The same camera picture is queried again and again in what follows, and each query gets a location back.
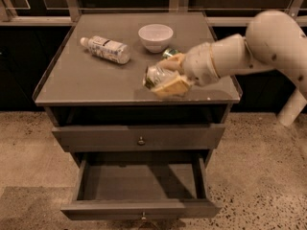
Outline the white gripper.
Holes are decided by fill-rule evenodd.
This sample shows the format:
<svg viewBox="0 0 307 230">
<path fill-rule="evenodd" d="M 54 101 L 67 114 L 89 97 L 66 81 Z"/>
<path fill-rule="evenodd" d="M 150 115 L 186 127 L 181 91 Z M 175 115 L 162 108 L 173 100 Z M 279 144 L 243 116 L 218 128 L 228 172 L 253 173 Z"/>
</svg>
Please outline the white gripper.
<svg viewBox="0 0 307 230">
<path fill-rule="evenodd" d="M 181 75 L 172 80 L 166 80 L 154 87 L 152 91 L 156 96 L 166 98 L 184 95 L 193 84 L 206 86 L 216 83 L 220 77 L 213 66 L 211 44 L 208 42 L 191 48 L 186 54 L 178 53 L 161 60 L 158 67 L 170 71 L 178 71 Z"/>
</svg>

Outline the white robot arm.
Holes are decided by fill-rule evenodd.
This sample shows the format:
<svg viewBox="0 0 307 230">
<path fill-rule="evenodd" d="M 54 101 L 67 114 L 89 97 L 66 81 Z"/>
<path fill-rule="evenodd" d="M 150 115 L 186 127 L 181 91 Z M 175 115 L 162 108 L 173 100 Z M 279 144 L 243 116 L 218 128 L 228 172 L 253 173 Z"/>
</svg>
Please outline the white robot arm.
<svg viewBox="0 0 307 230">
<path fill-rule="evenodd" d="M 216 83 L 223 77 L 275 69 L 295 85 L 295 92 L 277 115 L 285 127 L 307 104 L 307 36 L 282 11 L 260 12 L 248 23 L 244 35 L 202 43 L 157 65 L 179 72 L 198 86 Z"/>
</svg>

